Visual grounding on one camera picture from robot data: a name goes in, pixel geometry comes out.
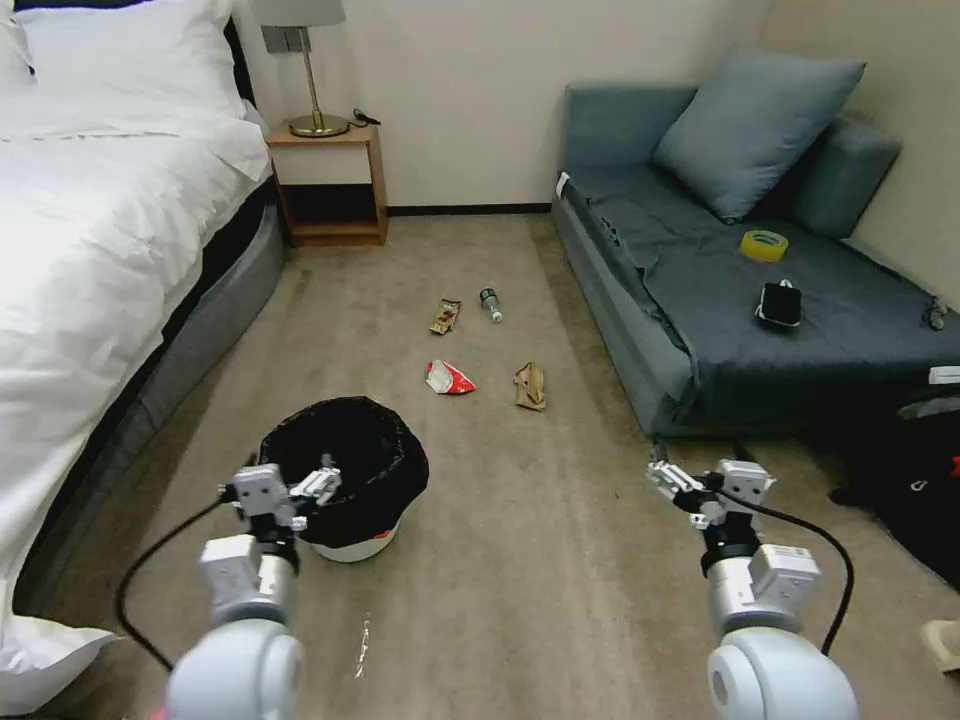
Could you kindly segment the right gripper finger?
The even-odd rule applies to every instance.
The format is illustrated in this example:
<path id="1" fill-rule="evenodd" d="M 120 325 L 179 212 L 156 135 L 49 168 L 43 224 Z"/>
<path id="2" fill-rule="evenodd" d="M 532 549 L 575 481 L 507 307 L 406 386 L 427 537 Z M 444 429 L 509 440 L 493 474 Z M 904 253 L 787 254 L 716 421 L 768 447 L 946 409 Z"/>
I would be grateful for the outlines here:
<path id="1" fill-rule="evenodd" d="M 703 493 L 707 490 L 701 481 L 669 461 L 667 446 L 661 440 L 653 441 L 647 478 L 664 495 Z"/>
<path id="2" fill-rule="evenodd" d="M 711 523 L 707 507 L 711 504 L 711 492 L 701 488 L 678 490 L 673 496 L 673 505 L 686 512 L 692 527 L 708 527 Z"/>

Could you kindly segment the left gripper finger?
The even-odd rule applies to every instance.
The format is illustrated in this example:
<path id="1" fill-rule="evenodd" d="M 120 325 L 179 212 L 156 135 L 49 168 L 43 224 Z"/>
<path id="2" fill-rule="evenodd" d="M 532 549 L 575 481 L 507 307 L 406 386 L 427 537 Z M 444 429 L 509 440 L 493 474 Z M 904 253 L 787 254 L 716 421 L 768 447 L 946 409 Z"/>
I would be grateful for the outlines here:
<path id="1" fill-rule="evenodd" d="M 322 454 L 320 467 L 311 471 L 299 484 L 299 492 L 336 492 L 342 482 L 341 471 L 328 452 Z"/>
<path id="2" fill-rule="evenodd" d="M 306 530 L 312 515 L 327 504 L 337 493 L 338 482 L 323 482 L 308 489 L 298 486 L 289 489 L 289 499 L 294 515 L 290 527 L 292 530 Z"/>

